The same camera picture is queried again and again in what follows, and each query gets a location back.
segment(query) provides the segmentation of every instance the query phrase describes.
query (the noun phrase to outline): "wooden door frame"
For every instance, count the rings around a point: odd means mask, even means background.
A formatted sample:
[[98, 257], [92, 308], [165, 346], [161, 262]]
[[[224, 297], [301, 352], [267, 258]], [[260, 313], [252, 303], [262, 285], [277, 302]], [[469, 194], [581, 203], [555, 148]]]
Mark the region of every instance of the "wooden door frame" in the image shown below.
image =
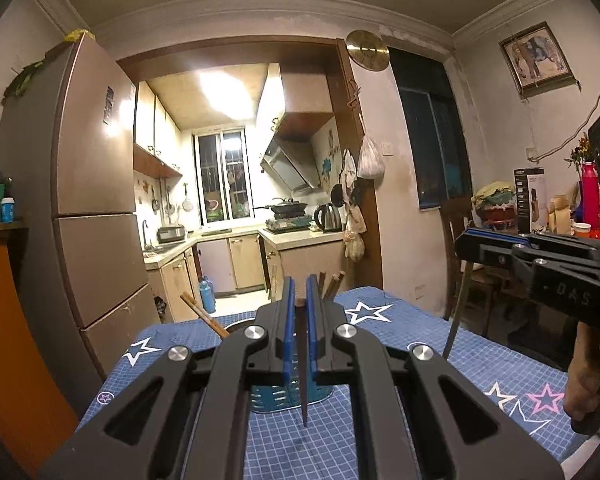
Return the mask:
[[[212, 38], [156, 48], [118, 60], [136, 85], [155, 77], [201, 68], [250, 63], [321, 67], [327, 76], [340, 147], [349, 150], [358, 161], [364, 136], [359, 117], [362, 111], [354, 95], [355, 79], [344, 40], [311, 36]], [[355, 283], [382, 288], [376, 190], [373, 181], [359, 179], [358, 183], [362, 192], [360, 209], [367, 231], [362, 235], [365, 255], [355, 264]]]

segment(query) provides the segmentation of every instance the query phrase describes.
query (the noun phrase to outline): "kitchen window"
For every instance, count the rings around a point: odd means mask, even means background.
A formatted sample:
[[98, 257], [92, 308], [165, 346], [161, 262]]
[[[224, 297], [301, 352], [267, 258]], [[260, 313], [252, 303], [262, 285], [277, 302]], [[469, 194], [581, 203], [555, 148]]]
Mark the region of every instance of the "kitchen window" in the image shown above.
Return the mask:
[[407, 121], [420, 209], [471, 196], [471, 173], [456, 101], [442, 63], [390, 48]]
[[253, 218], [244, 130], [193, 137], [202, 224]]

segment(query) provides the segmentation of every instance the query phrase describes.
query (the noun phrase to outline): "blue gas bottle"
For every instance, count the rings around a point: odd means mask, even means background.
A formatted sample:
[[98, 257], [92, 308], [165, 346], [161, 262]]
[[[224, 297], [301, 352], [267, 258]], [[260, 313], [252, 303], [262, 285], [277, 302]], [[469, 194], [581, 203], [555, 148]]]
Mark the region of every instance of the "blue gas bottle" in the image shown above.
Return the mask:
[[202, 306], [205, 310], [209, 314], [213, 314], [216, 311], [214, 284], [206, 276], [204, 276], [200, 282], [200, 297], [202, 298]]

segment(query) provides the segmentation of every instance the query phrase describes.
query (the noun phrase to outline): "toaster oven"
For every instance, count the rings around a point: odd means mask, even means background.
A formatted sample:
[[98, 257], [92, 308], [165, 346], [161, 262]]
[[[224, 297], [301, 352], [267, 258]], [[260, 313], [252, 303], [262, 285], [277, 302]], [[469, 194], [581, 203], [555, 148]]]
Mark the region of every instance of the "toaster oven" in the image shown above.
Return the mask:
[[170, 242], [179, 242], [187, 237], [187, 229], [184, 225], [169, 225], [159, 227], [156, 233], [159, 244], [168, 244]]

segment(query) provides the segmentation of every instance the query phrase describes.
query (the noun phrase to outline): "box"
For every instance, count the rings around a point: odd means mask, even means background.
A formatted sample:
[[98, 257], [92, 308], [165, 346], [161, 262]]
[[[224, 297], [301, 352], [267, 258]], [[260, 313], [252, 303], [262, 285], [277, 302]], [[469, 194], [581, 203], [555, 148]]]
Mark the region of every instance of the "box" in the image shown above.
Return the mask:
[[513, 171], [518, 206], [518, 232], [528, 234], [546, 226], [549, 213], [546, 208], [544, 168], [521, 168]]

